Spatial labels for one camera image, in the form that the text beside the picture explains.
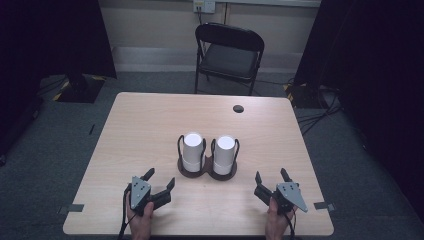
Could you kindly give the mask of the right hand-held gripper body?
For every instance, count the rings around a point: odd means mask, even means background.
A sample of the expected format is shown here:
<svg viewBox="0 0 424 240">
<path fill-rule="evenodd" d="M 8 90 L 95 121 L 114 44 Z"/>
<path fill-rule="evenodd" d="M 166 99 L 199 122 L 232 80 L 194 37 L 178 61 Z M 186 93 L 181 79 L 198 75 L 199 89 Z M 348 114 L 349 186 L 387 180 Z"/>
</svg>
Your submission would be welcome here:
<svg viewBox="0 0 424 240">
<path fill-rule="evenodd" d="M 308 211 L 308 207 L 301 194 L 299 186 L 295 182 L 284 182 L 276 185 L 272 197 L 276 200 L 278 205 L 277 213 L 289 213 L 294 207 L 299 208 L 303 212 Z"/>
</svg>

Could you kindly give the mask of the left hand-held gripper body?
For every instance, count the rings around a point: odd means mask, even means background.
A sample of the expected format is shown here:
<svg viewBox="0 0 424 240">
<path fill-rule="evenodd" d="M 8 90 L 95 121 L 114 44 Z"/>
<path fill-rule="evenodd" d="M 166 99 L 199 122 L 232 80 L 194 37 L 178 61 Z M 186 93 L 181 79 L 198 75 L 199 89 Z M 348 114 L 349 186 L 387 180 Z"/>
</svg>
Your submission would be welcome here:
<svg viewBox="0 0 424 240">
<path fill-rule="evenodd" d="M 147 177 L 133 176 L 125 192 L 126 212 L 129 216 L 147 216 L 153 209 L 151 185 Z"/>
</svg>

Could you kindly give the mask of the dark wooden cup holder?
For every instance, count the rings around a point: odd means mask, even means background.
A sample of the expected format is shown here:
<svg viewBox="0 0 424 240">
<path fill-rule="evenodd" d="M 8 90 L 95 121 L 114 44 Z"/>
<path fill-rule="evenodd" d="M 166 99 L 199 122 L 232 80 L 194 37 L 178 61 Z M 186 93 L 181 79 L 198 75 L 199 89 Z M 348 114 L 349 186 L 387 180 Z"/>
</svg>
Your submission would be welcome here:
<svg viewBox="0 0 424 240">
<path fill-rule="evenodd" d="M 213 179 L 215 180 L 219 180 L 219 181 L 227 181 L 229 179 L 231 179 L 237 171 L 237 156 L 238 156 L 238 152 L 239 152 L 239 148 L 240 148 L 240 143 L 239 140 L 235 139 L 235 156 L 234 156 L 234 163 L 233 163 L 233 167 L 232 170 L 229 174 L 227 175 L 219 175 L 217 173 L 214 172 L 213 170 L 213 165 L 214 165 L 214 150 L 215 150 L 215 141 L 217 139 L 213 139 L 211 142 L 211 156 L 207 156 L 205 154 L 206 151 L 206 139 L 203 138 L 203 158 L 201 160 L 201 169 L 198 172 L 188 172 L 187 170 L 184 169 L 183 167 L 183 139 L 185 135 L 181 135 L 177 141 L 177 148 L 178 148 L 178 162 L 177 162 L 177 166 L 178 169 L 180 171 L 180 173 L 188 178 L 196 178 L 196 177 L 200 177 L 201 175 L 203 175 L 204 173 L 208 173 Z"/>
</svg>

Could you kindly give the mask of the stack of white paper cups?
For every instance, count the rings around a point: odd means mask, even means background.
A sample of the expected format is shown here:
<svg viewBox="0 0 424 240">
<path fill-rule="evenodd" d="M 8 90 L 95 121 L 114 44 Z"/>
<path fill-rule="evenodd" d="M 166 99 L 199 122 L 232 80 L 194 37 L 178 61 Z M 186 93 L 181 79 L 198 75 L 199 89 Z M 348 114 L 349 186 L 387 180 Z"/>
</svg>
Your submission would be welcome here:
<svg viewBox="0 0 424 240">
<path fill-rule="evenodd" d="M 198 172 L 203 158 L 203 138 L 197 132 L 189 132 L 183 139 L 183 167 L 188 172 Z"/>
<path fill-rule="evenodd" d="M 219 175 L 231 172 L 235 156 L 235 139 L 229 135 L 220 136 L 215 141 L 213 170 Z"/>
</svg>

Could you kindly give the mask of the person's left hand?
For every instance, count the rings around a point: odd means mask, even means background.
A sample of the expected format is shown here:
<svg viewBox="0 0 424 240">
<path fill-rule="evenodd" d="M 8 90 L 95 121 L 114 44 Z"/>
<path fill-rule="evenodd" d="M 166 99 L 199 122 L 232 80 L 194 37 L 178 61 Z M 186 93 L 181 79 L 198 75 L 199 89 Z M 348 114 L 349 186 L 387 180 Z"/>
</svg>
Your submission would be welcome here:
<svg viewBox="0 0 424 240">
<path fill-rule="evenodd" d="M 129 221 L 131 240 L 149 240 L 151 237 L 151 226 L 154 212 L 154 203 L 148 202 L 142 216 L 137 215 L 126 203 L 126 213 Z"/>
</svg>

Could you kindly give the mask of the person's right hand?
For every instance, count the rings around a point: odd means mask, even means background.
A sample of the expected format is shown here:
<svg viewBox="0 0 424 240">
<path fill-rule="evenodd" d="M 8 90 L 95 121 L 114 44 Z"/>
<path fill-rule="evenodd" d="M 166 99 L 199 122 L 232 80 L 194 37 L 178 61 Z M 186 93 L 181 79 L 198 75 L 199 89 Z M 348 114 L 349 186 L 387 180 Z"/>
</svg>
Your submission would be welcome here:
<svg viewBox="0 0 424 240">
<path fill-rule="evenodd" d="M 286 229 L 289 227 L 297 208 L 294 207 L 285 216 L 278 214 L 278 203 L 270 198 L 269 208 L 267 210 L 267 220 L 265 224 L 266 240 L 282 240 Z"/>
</svg>

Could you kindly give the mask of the grey tape strip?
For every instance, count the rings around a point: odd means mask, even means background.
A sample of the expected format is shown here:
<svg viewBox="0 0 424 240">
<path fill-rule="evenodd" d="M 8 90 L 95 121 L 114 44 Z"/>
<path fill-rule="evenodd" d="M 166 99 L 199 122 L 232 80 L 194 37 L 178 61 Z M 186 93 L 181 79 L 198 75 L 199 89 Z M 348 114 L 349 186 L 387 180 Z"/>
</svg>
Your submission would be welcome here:
<svg viewBox="0 0 424 240">
<path fill-rule="evenodd" d="M 83 209 L 84 209 L 83 204 L 69 204 L 69 205 L 60 207 L 58 210 L 58 213 L 62 215 L 66 215 L 69 212 L 82 212 Z"/>
<path fill-rule="evenodd" d="M 335 210 L 335 205 L 333 203 L 315 202 L 314 207 L 316 210 L 326 209 L 328 212 Z"/>
</svg>

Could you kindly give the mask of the black stand base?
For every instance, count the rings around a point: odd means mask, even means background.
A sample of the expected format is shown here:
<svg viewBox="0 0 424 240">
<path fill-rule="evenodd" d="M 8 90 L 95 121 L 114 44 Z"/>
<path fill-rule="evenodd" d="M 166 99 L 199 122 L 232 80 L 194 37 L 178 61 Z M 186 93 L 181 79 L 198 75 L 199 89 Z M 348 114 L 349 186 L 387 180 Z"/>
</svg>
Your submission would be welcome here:
<svg viewBox="0 0 424 240">
<path fill-rule="evenodd" d="M 105 79 L 97 76 L 71 77 L 53 97 L 57 102 L 94 103 Z"/>
<path fill-rule="evenodd" d="M 283 86 L 287 99 L 294 108 L 320 109 L 318 92 L 307 85 L 286 84 Z"/>
</svg>

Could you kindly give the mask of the black folding chair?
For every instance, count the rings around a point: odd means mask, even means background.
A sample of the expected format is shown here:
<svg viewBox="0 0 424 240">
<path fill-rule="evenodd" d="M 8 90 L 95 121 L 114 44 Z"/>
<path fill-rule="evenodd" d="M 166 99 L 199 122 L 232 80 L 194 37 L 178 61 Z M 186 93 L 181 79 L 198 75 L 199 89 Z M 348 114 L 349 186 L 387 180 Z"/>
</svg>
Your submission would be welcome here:
<svg viewBox="0 0 424 240">
<path fill-rule="evenodd" d="M 200 24 L 195 30 L 197 42 L 195 89 L 199 75 L 227 79 L 250 85 L 252 94 L 265 43 L 256 32 L 221 23 Z"/>
</svg>

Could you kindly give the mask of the black curtain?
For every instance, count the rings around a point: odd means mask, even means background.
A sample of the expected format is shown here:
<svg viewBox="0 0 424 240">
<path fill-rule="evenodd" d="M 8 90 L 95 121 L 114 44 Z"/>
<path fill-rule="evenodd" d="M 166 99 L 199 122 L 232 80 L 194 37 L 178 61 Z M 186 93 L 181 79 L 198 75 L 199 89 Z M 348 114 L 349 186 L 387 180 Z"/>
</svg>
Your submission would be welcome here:
<svg viewBox="0 0 424 240">
<path fill-rule="evenodd" d="M 99 0 L 0 0 L 0 166 L 50 75 L 114 78 Z"/>
<path fill-rule="evenodd" d="M 294 82 L 339 90 L 424 220 L 424 0 L 321 0 Z"/>
</svg>

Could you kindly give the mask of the white wall socket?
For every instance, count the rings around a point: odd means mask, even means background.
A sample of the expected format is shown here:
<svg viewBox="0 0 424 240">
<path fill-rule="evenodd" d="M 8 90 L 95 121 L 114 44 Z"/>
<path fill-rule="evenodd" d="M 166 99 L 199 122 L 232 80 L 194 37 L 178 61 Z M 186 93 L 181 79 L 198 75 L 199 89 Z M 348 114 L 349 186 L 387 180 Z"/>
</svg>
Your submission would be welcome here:
<svg viewBox="0 0 424 240">
<path fill-rule="evenodd" d="M 213 0 L 193 0 L 193 11 L 195 13 L 214 14 L 216 2 Z"/>
</svg>

